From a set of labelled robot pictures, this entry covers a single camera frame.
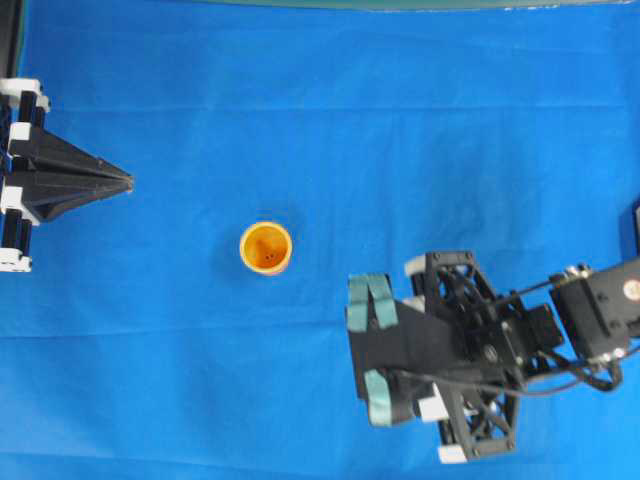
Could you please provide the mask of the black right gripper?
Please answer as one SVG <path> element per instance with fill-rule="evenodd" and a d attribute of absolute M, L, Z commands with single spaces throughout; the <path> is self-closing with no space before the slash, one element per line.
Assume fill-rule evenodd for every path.
<path fill-rule="evenodd" d="M 348 280 L 347 332 L 369 423 L 436 423 L 443 464 L 513 451 L 521 396 L 553 374 L 544 354 L 564 343 L 550 306 L 496 294 L 469 251 L 419 255 L 405 274 L 410 306 L 384 274 Z"/>

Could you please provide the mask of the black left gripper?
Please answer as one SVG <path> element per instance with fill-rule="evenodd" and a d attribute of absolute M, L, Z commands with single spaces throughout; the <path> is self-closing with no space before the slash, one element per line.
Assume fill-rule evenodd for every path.
<path fill-rule="evenodd" d="M 33 227 L 80 206 L 133 190 L 133 177 L 127 172 L 41 128 L 50 108 L 40 81 L 1 79 L 2 272 L 31 271 Z M 37 167 L 81 175 L 16 173 L 14 162 L 18 157 Z"/>

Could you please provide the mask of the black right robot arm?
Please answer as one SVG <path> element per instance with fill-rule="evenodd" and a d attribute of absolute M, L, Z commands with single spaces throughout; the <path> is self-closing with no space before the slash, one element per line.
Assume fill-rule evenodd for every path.
<path fill-rule="evenodd" d="M 345 309 L 358 398 L 375 427 L 437 425 L 438 456 L 464 463 L 510 452 L 520 401 L 568 374 L 600 392 L 623 380 L 639 339 L 639 262 L 585 264 L 550 276 L 550 301 L 494 291 L 469 251 L 407 262 L 412 296 L 384 273 L 353 275 Z"/>

